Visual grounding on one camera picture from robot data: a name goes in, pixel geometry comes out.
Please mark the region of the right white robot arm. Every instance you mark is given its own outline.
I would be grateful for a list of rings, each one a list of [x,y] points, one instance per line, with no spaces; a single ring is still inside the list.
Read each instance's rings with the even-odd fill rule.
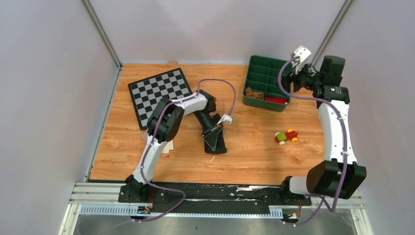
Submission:
[[[327,55],[320,70],[315,70],[311,64],[301,65],[300,57],[294,56],[279,70],[277,85],[285,95],[299,99],[298,90],[312,91],[307,100],[316,103],[324,138],[324,160],[305,177],[288,176],[282,182],[279,197],[285,204],[308,195],[349,199],[367,176],[366,167],[357,163],[350,140],[349,92],[340,85],[345,64],[344,58]]]

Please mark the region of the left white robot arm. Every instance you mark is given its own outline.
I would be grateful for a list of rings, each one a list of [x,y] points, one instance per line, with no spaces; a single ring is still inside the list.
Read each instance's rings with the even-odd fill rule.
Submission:
[[[149,198],[155,166],[188,114],[194,114],[202,127],[205,152],[226,153],[221,116],[211,114],[215,111],[216,98],[203,90],[176,100],[162,98],[147,123],[147,142],[141,160],[133,174],[126,178],[120,196],[136,202],[145,202]]]

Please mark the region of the brown underwear white waistband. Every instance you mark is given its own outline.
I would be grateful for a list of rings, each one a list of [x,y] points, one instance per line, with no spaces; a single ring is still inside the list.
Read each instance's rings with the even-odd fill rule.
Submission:
[[[255,98],[255,99],[259,99],[259,100],[264,100],[265,99],[265,94],[263,92],[254,91],[251,87],[247,87],[244,90],[244,95],[246,97]]]

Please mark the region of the black pinstriped underwear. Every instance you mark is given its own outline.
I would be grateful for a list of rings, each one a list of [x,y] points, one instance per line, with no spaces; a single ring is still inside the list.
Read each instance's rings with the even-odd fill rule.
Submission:
[[[227,153],[223,129],[207,133],[204,137],[204,151],[208,154],[219,155]]]

